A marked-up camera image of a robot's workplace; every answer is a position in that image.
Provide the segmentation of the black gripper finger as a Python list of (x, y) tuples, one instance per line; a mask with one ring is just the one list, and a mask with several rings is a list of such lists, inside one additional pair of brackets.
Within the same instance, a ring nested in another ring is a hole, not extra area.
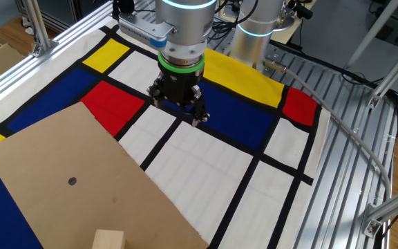
[(203, 90), (198, 85), (191, 87), (191, 94), (189, 97), (189, 103), (193, 105), (189, 110), (189, 113), (193, 118), (191, 125), (196, 127), (200, 122), (208, 121), (210, 114), (205, 106)]
[(153, 84), (147, 88), (148, 95), (153, 99), (154, 106), (160, 108), (165, 101), (166, 94), (164, 92), (164, 76), (159, 76), (154, 80)]

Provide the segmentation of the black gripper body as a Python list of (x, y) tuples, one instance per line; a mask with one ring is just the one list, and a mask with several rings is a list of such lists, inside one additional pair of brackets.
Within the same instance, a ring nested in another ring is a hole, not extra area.
[(160, 78), (157, 80), (157, 97), (174, 104), (195, 104), (202, 97), (198, 86), (203, 77), (203, 68), (188, 73), (178, 73), (172, 69), (160, 67)]

